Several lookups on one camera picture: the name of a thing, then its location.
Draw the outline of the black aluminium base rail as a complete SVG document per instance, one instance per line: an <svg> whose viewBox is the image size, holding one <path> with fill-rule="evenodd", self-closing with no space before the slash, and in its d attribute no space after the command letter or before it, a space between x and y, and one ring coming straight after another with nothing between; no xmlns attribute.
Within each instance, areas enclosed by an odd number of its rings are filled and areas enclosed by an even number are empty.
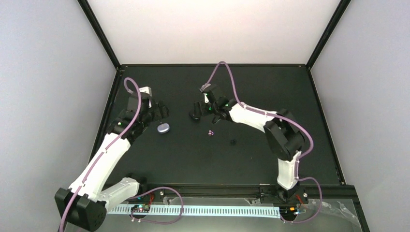
<svg viewBox="0 0 410 232"><path fill-rule="evenodd" d="M164 184L147 183L148 190L170 187L184 197L252 197L259 193L272 194L278 189L276 185L227 185L227 184ZM322 196L328 198L354 198L357 192L352 185L322 185Z"/></svg>

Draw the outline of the left electronics board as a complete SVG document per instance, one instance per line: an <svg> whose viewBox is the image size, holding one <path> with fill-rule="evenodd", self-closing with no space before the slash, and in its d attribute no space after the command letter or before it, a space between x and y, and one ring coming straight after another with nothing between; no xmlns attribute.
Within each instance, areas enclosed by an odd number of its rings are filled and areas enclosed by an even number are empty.
<svg viewBox="0 0 410 232"><path fill-rule="evenodd" d="M132 214L137 214L137 213L139 213L139 214L149 213L149 212L150 212L150 208L151 208L151 205L149 205L149 204L137 204L137 205L134 205L134 206L131 208L131 213L132 213Z"/></svg>

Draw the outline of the right black frame post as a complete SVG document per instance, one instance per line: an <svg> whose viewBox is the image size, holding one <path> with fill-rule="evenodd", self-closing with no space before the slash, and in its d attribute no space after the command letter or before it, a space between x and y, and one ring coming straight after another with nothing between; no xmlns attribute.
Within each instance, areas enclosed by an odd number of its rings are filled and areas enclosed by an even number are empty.
<svg viewBox="0 0 410 232"><path fill-rule="evenodd" d="M316 44L311 56L309 57L306 68L311 70L319 58L321 52L323 51L325 45L327 44L328 40L330 39L332 33L336 29L340 19L344 15L345 11L347 10L351 0L340 0L335 11L333 12L329 22L327 23L318 43Z"/></svg>

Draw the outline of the clear plastic sheet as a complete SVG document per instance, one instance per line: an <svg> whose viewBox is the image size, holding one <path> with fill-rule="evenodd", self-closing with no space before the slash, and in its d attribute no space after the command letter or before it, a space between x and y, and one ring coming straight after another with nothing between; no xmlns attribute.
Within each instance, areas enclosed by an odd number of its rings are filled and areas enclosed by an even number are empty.
<svg viewBox="0 0 410 232"><path fill-rule="evenodd" d="M234 223L238 232L361 232L362 227L351 199L323 199L317 216L304 223L279 219L245 217Z"/></svg>

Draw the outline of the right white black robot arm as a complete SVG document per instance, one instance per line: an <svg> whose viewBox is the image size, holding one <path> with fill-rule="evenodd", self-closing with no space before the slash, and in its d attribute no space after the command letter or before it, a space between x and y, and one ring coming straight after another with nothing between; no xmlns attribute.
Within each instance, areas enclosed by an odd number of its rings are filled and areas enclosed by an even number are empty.
<svg viewBox="0 0 410 232"><path fill-rule="evenodd" d="M278 186L273 193L280 203L288 203L298 189L298 164L305 138L287 110L266 111L235 99L228 99L217 85L200 88L204 98L193 104L189 112L193 120L212 115L214 124L220 120L241 123L265 134L271 152L278 159Z"/></svg>

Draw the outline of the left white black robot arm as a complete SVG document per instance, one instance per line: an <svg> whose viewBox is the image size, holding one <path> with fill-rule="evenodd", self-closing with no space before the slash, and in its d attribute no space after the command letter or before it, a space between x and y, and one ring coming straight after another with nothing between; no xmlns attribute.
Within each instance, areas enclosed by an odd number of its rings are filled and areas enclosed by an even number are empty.
<svg viewBox="0 0 410 232"><path fill-rule="evenodd" d="M130 95L127 108L108 127L100 148L85 170L67 189L60 188L55 193L61 216L59 231L71 223L94 232L110 210L138 193L140 180L131 177L124 177L107 189L103 187L118 161L150 123L168 116L164 101L156 101L144 92Z"/></svg>

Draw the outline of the black frame post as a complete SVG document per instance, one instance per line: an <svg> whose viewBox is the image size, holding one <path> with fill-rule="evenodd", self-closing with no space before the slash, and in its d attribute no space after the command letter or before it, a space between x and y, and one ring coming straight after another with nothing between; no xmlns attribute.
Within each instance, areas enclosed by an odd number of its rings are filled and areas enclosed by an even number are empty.
<svg viewBox="0 0 410 232"><path fill-rule="evenodd" d="M336 29L340 19L344 15L345 11L347 10L351 0L340 0L335 11L333 12L329 22L327 23L318 43L316 44L311 56L309 57L306 68L311 70L319 58L321 52L323 51L325 45L327 44L328 40L330 39L332 33Z"/></svg>
<svg viewBox="0 0 410 232"><path fill-rule="evenodd" d="M78 0L78 3L85 14L86 18L88 19L90 25L92 26L95 34L97 35L101 45L103 46L106 54L108 55L109 59L111 60L113 66L115 69L118 69L121 64L116 57L114 50L112 49L94 11L92 10L92 7L88 0Z"/></svg>

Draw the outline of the left black frame post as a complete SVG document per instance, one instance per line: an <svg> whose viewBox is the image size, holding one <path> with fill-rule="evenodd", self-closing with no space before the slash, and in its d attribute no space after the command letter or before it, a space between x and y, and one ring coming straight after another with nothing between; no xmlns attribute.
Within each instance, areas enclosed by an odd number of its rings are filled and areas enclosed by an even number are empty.
<svg viewBox="0 0 410 232"><path fill-rule="evenodd" d="M97 35L101 45L103 46L106 54L108 55L109 59L111 60L113 66L115 69L118 69L121 64L116 57L114 50L112 49L94 11L92 10L92 7L88 0L78 0L78 3L85 14L86 18L88 19L90 25L92 26L95 34Z"/></svg>

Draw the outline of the lilac earbud charging case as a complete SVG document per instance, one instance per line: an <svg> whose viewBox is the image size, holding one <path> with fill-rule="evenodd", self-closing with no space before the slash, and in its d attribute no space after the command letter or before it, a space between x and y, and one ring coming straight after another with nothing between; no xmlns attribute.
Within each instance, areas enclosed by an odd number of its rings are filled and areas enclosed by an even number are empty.
<svg viewBox="0 0 410 232"><path fill-rule="evenodd" d="M170 125L168 123L162 123L157 126L157 132L164 134L170 131Z"/></svg>

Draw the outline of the right electronics board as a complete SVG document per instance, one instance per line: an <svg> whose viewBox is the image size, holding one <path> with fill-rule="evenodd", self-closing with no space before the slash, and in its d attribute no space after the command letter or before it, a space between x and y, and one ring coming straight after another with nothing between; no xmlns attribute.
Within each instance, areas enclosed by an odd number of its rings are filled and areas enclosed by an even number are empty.
<svg viewBox="0 0 410 232"><path fill-rule="evenodd" d="M307 210L302 207L280 207L279 212L281 215L299 215L305 213Z"/></svg>

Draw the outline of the electronics board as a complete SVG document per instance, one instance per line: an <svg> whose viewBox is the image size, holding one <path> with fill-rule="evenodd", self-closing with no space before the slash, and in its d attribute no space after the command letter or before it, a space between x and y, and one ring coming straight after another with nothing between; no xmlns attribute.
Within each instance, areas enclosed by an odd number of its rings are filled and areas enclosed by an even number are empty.
<svg viewBox="0 0 410 232"><path fill-rule="evenodd" d="M302 207L280 207L279 212L281 215L299 215L305 213L307 210Z"/></svg>
<svg viewBox="0 0 410 232"><path fill-rule="evenodd" d="M150 212L150 208L151 208L151 205L149 205L149 204L137 204L137 205L134 205L134 206L131 208L131 213L132 213L132 214L137 214L137 213L139 213L139 214L149 213L149 212Z"/></svg>

